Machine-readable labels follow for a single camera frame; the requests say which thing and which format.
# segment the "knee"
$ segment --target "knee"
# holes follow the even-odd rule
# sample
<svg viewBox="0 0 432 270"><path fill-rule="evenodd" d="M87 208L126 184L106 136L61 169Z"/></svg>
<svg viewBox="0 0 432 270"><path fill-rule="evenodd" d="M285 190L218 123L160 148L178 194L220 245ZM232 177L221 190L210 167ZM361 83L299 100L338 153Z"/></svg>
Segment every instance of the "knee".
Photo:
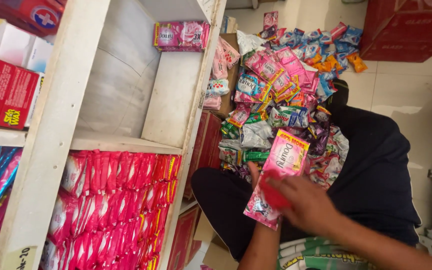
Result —
<svg viewBox="0 0 432 270"><path fill-rule="evenodd" d="M214 175L221 174L219 169L214 168L199 168L191 176L191 187L193 193L197 193L200 190L207 187L208 181L214 178Z"/></svg>

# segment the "pink downy sachet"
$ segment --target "pink downy sachet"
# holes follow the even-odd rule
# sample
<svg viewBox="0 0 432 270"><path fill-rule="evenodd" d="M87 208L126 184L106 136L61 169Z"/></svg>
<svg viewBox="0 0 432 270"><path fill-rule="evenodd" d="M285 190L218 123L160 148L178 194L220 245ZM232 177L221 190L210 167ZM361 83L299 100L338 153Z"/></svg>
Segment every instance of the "pink downy sachet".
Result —
<svg viewBox="0 0 432 270"><path fill-rule="evenodd" d="M282 129L278 130L258 181L268 170L277 171L280 179L286 176L301 175L308 149L309 143ZM278 229L281 214L266 202L259 183L243 213L273 230Z"/></svg>
<svg viewBox="0 0 432 270"><path fill-rule="evenodd" d="M154 46L162 52L203 52L209 24L205 21L165 21L154 24Z"/></svg>

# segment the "white tile floor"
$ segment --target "white tile floor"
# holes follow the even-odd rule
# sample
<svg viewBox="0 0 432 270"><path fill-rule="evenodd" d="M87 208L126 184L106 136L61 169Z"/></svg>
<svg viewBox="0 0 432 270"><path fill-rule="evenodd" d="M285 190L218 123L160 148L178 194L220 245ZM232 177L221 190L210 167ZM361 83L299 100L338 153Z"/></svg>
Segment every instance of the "white tile floor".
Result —
<svg viewBox="0 0 432 270"><path fill-rule="evenodd" d="M311 31L331 30L340 21L363 28L367 2L344 5L341 0L286 0L263 3L259 9L226 10L235 17L239 30L257 33L263 27L263 14L279 11L280 28ZM409 172L413 201L423 221L418 230L432 227L432 58L424 63L366 61L368 70L346 70L341 79L349 84L349 105L395 120L411 143ZM204 257L202 249L185 270L198 270Z"/></svg>

